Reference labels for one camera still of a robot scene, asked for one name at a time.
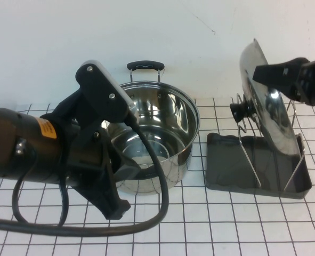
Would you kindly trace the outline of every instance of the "screw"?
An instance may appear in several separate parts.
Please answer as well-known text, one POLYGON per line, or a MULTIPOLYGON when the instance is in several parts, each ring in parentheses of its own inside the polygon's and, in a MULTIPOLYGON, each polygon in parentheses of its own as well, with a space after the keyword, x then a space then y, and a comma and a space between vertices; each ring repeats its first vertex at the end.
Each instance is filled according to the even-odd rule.
POLYGON ((93 137, 97 140, 97 139, 99 139, 99 132, 95 132, 94 134, 93 134, 93 137))

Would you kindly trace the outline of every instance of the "pot handle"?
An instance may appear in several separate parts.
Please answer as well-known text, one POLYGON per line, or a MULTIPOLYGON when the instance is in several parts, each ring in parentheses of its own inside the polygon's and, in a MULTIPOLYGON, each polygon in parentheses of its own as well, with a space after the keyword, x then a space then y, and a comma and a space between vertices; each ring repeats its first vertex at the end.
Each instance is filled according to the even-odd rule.
POLYGON ((130 62, 126 65, 127 69, 130 70, 130 80, 132 82, 132 71, 137 69, 154 69, 158 72, 158 81, 160 82, 160 71, 164 69, 164 64, 152 60, 139 60, 130 62))

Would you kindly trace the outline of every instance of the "stainless steel pot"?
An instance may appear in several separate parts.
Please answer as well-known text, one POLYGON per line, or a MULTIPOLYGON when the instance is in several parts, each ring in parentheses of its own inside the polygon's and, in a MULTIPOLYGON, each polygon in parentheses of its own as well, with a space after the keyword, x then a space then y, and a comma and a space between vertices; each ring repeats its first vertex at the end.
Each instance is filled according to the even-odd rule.
MULTIPOLYGON (((168 187, 174 187, 187 170, 192 143, 200 127, 199 112, 192 99, 181 90, 160 82, 164 65, 154 61, 137 61, 127 65, 131 82, 121 85, 136 104, 139 124, 148 137, 166 175, 168 187), (155 69, 158 82, 132 81, 132 71, 155 69)), ((102 124, 112 143, 134 159, 143 170, 133 179, 117 183, 123 191, 135 194, 160 192, 159 179, 152 160, 138 135, 125 124, 102 124)))

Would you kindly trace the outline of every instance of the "gray tray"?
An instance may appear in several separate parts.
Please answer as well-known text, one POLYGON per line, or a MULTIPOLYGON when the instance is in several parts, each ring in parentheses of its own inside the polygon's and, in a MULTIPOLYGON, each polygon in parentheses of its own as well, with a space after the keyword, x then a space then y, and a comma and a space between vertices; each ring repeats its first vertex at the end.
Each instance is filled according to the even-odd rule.
POLYGON ((286 156, 272 150, 264 137, 241 137, 241 145, 236 136, 210 133, 207 136, 206 187, 247 194, 303 198, 312 183, 304 158, 302 138, 300 135, 296 138, 301 157, 286 156))

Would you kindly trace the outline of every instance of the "black pot handle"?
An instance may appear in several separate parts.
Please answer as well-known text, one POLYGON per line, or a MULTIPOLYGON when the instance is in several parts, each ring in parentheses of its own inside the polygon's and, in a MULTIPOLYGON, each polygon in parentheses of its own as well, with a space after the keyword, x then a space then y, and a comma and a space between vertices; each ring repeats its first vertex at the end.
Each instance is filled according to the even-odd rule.
POLYGON ((126 65, 128 70, 135 71, 136 69, 154 69, 156 71, 161 71, 164 69, 164 64, 152 60, 139 60, 130 62, 126 65))

